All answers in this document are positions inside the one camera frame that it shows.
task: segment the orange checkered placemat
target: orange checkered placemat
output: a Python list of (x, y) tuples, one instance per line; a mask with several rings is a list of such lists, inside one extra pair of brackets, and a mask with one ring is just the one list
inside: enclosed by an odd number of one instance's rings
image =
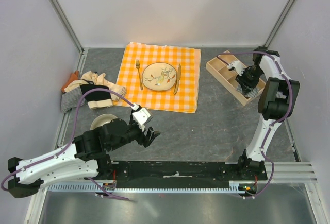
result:
[[(138, 70), (135, 60), (140, 61), (140, 73), (156, 62), (164, 62), (178, 69), (181, 64), (181, 80), (176, 95), (174, 87), (167, 91), (152, 91), (145, 86), (140, 90)], [(197, 108), (197, 92), (200, 68), (200, 50), (186, 47), (146, 45), (130, 42), (125, 49), (120, 66), (117, 84), (127, 87), (126, 98), (143, 107), (156, 110), (176, 112), (195, 112)], [(117, 106), (128, 106), (124, 101), (116, 103)]]

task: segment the wooden tray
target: wooden tray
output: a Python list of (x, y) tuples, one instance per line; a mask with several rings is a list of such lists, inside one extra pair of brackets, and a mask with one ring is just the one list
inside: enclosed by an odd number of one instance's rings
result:
[[(221, 55), (222, 60), (227, 63), (232, 63), (235, 60), (238, 60), (234, 55)], [(211, 61), (206, 63), (206, 69), (225, 87), (231, 92), (234, 97), (245, 106), (250, 103), (254, 98), (246, 98), (244, 95), (236, 91), (236, 87), (238, 86), (238, 82), (235, 80), (237, 73), (235, 71), (230, 71), (223, 62), (221, 62), (218, 58), (213, 58)], [(259, 83), (257, 88), (259, 88), (259, 92), (257, 96), (259, 96), (263, 89), (265, 88), (266, 83), (259, 79)]]

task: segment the white backdrop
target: white backdrop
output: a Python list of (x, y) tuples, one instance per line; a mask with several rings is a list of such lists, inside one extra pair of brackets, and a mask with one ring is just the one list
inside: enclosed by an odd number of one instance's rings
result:
[(264, 44), (287, 0), (59, 0), (84, 47)]
[(271, 49), (301, 84), (290, 118), (296, 146), (313, 165), (330, 213), (330, 6), (329, 0), (297, 0)]
[[(0, 51), (2, 181), (9, 158), (34, 158), (53, 149), (60, 88), (79, 52), (49, 0), (0, 1)], [(22, 224), (29, 201), (0, 190), (0, 223)]]

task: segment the plate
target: plate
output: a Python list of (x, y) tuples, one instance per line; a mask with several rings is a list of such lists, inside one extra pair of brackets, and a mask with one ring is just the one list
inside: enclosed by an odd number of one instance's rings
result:
[(148, 89), (165, 91), (175, 85), (176, 69), (168, 63), (153, 63), (142, 73), (142, 82)]
[(116, 119), (117, 117), (112, 114), (102, 114), (98, 116), (91, 125), (91, 130), (100, 127), (102, 125), (110, 123), (112, 120)]

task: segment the knife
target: knife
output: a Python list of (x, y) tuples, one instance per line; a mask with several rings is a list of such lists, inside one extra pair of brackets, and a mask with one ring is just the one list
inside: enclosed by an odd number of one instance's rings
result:
[(181, 79), (181, 64), (179, 64), (179, 70), (177, 71), (177, 76), (176, 76), (176, 83), (175, 83), (175, 88), (174, 88), (174, 94), (177, 93), (177, 90), (179, 88), (179, 81)]

